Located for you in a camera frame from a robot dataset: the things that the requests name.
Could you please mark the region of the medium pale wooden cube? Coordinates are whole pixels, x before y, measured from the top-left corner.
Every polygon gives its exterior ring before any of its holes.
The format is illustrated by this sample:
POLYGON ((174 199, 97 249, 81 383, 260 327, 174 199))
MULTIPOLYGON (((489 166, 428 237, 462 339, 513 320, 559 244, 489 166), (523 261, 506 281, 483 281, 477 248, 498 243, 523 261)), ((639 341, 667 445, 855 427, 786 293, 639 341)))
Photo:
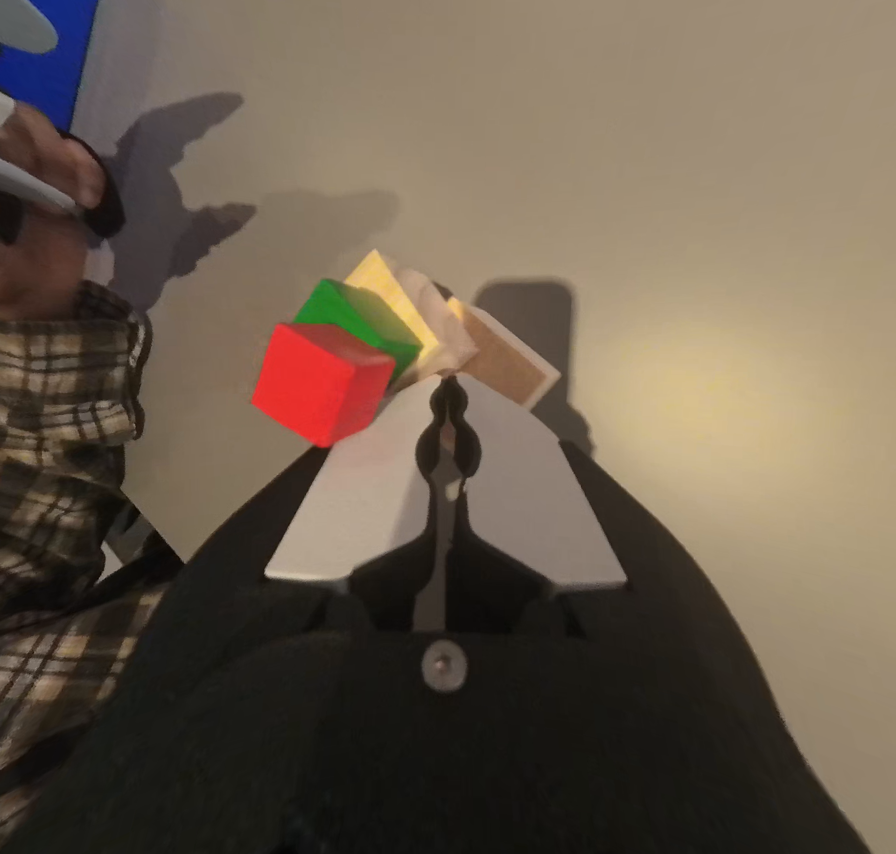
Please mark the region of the medium pale wooden cube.
POLYGON ((395 389, 435 374, 455 373, 478 354, 478 346, 463 323, 462 306, 443 296, 430 278, 415 269, 374 250, 345 282, 383 299, 420 342, 419 354, 397 378, 395 389))

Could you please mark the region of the big blue plastic bin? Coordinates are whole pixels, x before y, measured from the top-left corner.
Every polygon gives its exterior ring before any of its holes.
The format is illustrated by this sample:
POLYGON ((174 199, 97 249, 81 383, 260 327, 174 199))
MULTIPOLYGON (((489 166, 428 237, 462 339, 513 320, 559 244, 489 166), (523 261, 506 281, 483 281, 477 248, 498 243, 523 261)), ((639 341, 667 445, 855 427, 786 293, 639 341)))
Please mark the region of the big blue plastic bin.
POLYGON ((54 26, 58 43, 45 54, 2 47, 2 91, 36 106, 55 126, 69 131, 99 0, 30 1, 54 26))

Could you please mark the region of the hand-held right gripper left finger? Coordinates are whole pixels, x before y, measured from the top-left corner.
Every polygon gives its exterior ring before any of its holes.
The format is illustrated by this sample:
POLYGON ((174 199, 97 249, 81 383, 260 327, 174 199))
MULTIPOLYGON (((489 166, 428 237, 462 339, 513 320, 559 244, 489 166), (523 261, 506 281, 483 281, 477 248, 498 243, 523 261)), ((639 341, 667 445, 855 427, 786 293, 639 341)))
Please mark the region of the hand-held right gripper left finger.
POLYGON ((444 378, 391 396, 372 423, 330 448, 265 575, 348 581, 427 529, 441 458, 444 378))

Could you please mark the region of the person's plaid shirt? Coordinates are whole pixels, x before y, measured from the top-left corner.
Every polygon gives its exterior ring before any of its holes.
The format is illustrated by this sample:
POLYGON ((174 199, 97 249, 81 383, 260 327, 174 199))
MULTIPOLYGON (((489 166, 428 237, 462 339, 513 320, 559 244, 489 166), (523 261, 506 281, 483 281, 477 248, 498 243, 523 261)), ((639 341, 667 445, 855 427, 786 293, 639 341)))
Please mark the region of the person's plaid shirt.
POLYGON ((2 636, 2 843, 94 725, 170 585, 2 636))

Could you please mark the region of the person's left forearm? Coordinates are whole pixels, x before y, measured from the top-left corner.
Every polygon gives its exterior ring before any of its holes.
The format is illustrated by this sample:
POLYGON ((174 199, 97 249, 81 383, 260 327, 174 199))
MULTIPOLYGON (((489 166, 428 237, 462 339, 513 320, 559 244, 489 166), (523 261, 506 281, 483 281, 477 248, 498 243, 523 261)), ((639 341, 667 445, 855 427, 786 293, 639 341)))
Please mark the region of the person's left forearm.
POLYGON ((91 281, 72 319, 2 322, 3 608, 59 608, 101 573, 149 343, 145 319, 91 281))

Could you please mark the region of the green wooden cube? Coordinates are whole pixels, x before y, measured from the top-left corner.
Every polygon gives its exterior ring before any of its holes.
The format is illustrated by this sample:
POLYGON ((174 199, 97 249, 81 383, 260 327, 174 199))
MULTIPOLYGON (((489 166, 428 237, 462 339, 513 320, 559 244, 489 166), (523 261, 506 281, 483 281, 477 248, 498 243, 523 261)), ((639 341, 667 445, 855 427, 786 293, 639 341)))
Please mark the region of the green wooden cube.
POLYGON ((332 324, 395 362, 394 386, 422 349, 420 338, 381 296, 331 278, 320 280, 296 313, 293 322, 332 324))

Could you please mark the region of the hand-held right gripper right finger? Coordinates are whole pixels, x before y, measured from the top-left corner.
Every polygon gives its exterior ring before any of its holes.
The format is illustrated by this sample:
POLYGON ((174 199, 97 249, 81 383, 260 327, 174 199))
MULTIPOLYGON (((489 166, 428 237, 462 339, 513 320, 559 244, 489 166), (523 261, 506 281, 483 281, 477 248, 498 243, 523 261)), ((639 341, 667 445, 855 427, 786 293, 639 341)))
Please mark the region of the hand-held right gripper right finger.
POLYGON ((560 441, 471 376, 438 390, 462 475, 449 557, 470 589, 621 589, 626 575, 560 441))

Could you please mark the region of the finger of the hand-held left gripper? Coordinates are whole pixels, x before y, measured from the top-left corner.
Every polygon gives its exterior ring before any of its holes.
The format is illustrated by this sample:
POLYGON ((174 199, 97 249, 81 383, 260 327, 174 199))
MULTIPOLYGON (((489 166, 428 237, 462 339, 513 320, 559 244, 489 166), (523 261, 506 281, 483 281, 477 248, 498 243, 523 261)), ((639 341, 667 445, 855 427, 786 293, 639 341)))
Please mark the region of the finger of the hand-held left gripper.
POLYGON ((58 34, 50 20, 30 0, 1 0, 1 45, 24 53, 54 50, 58 34))

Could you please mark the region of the large pale wooden cube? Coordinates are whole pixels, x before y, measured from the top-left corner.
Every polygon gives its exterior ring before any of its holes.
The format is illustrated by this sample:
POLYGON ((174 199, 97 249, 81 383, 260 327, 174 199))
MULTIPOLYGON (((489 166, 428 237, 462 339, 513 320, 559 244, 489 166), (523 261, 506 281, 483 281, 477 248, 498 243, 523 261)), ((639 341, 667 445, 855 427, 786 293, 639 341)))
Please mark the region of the large pale wooden cube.
POLYGON ((454 320, 442 344, 443 354, 425 375, 465 372, 532 410, 554 388, 561 372, 488 312, 463 303, 443 286, 436 290, 454 320))

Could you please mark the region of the red wooden cube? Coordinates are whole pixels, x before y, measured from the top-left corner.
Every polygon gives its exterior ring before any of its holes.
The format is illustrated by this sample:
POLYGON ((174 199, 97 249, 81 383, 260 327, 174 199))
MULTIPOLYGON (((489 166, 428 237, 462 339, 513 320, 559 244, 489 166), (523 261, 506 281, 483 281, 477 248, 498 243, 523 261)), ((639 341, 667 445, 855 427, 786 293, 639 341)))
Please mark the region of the red wooden cube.
POLYGON ((334 324, 279 323, 251 403, 311 445, 330 448, 375 419, 392 356, 334 324))

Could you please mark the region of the person's left hand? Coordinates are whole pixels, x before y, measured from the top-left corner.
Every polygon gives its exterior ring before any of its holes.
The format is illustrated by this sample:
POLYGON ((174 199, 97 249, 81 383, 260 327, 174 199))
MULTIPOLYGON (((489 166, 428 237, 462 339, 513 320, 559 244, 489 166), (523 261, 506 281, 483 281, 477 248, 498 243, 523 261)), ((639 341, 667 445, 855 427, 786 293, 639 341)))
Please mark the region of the person's left hand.
MULTIPOLYGON (((1 132, 1 156, 87 210, 100 203, 103 169, 77 141, 63 138, 35 107, 20 103, 1 132)), ((72 215, 27 206, 12 244, 1 243, 1 320, 52 322, 75 310, 89 250, 72 215)))

